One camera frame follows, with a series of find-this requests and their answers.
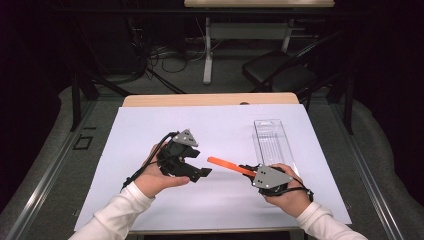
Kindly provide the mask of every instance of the gray carpet floor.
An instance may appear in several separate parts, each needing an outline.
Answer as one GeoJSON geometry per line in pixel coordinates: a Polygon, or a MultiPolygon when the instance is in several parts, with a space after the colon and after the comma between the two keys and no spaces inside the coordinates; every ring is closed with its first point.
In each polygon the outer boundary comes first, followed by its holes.
{"type": "MultiPolygon", "coordinates": [[[[167,58],[159,60],[154,70],[187,93],[248,92],[253,86],[241,75],[241,64],[280,43],[267,42],[265,46],[261,44],[255,41],[242,44],[222,43],[214,51],[211,85],[202,83],[203,60],[185,63],[180,58],[167,58]]],[[[115,76],[112,80],[119,80],[119,77],[115,76]]],[[[135,94],[172,94],[148,74],[120,86],[135,94]]],[[[8,239],[14,239],[11,236],[18,236],[19,239],[67,239],[73,233],[78,210],[84,203],[118,107],[123,101],[121,97],[103,86],[98,86],[98,90],[101,93],[98,101],[91,103],[83,100],[86,109],[85,118],[80,128],[73,134],[69,133],[72,125],[70,89],[62,92],[60,96],[62,110],[56,125],[27,178],[0,216],[1,239],[7,239],[8,236],[8,239]],[[77,139],[81,136],[92,139],[87,150],[78,150],[78,144],[82,143],[77,144],[77,139]],[[58,159],[61,164],[57,169],[57,175],[51,179],[51,187],[46,189],[46,196],[38,205],[39,208],[34,210],[31,218],[22,218],[22,212],[29,206],[31,195],[40,186],[40,181],[46,177],[45,173],[58,159]]],[[[395,175],[390,145],[378,123],[366,107],[355,102],[353,112],[355,134],[347,136],[345,129],[340,125],[338,112],[341,107],[341,104],[327,104],[319,93],[314,96],[309,116],[346,202],[353,221],[351,227],[369,239],[393,239],[379,215],[376,200],[358,171],[357,156],[347,139],[357,144],[360,155],[369,167],[403,239],[424,239],[424,230],[421,227],[424,225],[423,207],[409,197],[395,175]]],[[[128,237],[128,239],[136,238],[137,236],[128,237]]]]}

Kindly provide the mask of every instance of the orange handle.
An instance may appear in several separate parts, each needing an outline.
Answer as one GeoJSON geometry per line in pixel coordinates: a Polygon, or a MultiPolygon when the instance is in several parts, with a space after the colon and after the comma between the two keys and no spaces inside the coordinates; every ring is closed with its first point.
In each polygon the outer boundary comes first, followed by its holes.
{"type": "Polygon", "coordinates": [[[208,157],[208,162],[219,165],[221,167],[225,167],[225,168],[234,170],[234,171],[239,172],[239,173],[246,174],[246,175],[251,176],[251,177],[256,176],[255,172],[252,172],[250,170],[239,167],[236,164],[234,164],[232,162],[225,161],[223,159],[219,159],[219,158],[216,158],[216,157],[208,157]]]}

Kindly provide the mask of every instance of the person's right hand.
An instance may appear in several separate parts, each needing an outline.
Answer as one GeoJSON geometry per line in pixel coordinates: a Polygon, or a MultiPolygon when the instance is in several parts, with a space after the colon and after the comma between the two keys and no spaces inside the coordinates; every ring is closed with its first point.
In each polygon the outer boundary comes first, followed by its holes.
{"type": "MultiPolygon", "coordinates": [[[[274,164],[272,167],[279,167],[283,169],[287,175],[290,175],[303,183],[302,179],[296,175],[291,167],[284,164],[274,164]]],[[[292,180],[287,185],[288,188],[302,187],[302,185],[300,185],[300,183],[296,180],[292,180]]],[[[295,218],[297,218],[309,206],[309,204],[311,204],[306,192],[301,190],[287,192],[281,196],[264,197],[268,203],[280,207],[284,212],[295,218]]]]}

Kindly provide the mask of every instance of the person's left hand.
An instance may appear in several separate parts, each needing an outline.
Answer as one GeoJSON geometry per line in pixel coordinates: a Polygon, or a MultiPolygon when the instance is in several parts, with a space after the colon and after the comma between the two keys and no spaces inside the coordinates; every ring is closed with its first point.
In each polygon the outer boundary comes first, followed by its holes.
{"type": "Polygon", "coordinates": [[[152,164],[134,181],[135,185],[146,197],[153,198],[165,188],[182,186],[190,182],[189,177],[170,177],[163,175],[157,163],[153,163],[156,161],[157,157],[154,156],[151,161],[152,164]]]}

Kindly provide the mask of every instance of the clear plastic box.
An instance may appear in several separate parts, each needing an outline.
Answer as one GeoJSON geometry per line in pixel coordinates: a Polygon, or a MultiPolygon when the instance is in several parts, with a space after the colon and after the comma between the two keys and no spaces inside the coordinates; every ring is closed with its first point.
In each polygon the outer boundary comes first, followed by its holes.
{"type": "Polygon", "coordinates": [[[252,135],[259,164],[283,163],[296,169],[281,120],[255,120],[252,135]]]}

